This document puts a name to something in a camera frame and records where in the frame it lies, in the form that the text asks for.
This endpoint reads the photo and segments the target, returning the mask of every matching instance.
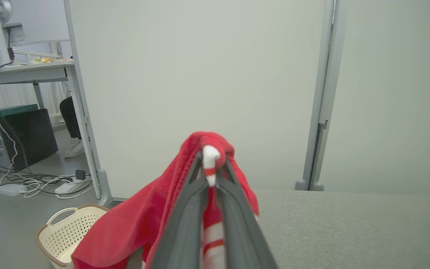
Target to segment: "computer tower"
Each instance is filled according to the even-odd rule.
[[[43,160],[57,152],[56,138],[52,130],[47,109],[36,109],[18,114],[6,115],[5,121],[0,118],[2,127],[15,141],[17,156],[14,159],[12,169],[20,171],[26,168],[22,148],[24,148],[27,165]],[[0,128],[0,170],[6,171],[13,156],[15,155],[14,145]]]

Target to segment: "white plastic basket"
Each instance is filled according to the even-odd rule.
[[[58,223],[52,223],[57,216],[67,211],[74,211],[74,213]],[[70,256],[82,238],[107,211],[109,211],[107,208],[99,205],[62,209],[40,229],[35,236],[35,241],[56,269],[65,268],[70,264]]]

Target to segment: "white partition panel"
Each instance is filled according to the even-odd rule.
[[[233,144],[254,188],[305,165],[324,0],[71,0],[73,48],[114,197],[162,174],[192,132]]]
[[[430,1],[350,2],[319,182],[430,194]]]

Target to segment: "power adapter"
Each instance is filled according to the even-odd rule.
[[[75,170],[75,178],[84,180],[85,179],[85,171],[84,170]]]
[[[67,182],[58,187],[55,191],[56,194],[69,194],[75,191],[83,183],[83,180],[74,179],[72,182]]]
[[[20,184],[6,184],[0,186],[0,194],[8,196],[16,196],[17,194],[23,194],[27,191],[27,187]]]

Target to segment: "red towel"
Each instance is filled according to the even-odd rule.
[[[259,214],[256,196],[234,160],[234,148],[216,133],[193,133],[165,172],[134,196],[100,218],[72,254],[76,269],[125,269],[128,257],[143,247],[143,260],[150,264],[162,232],[180,194],[196,154],[211,145],[220,152],[216,168],[228,158],[255,215]],[[210,188],[208,207],[203,216],[204,228],[222,220],[216,207],[214,188]]]

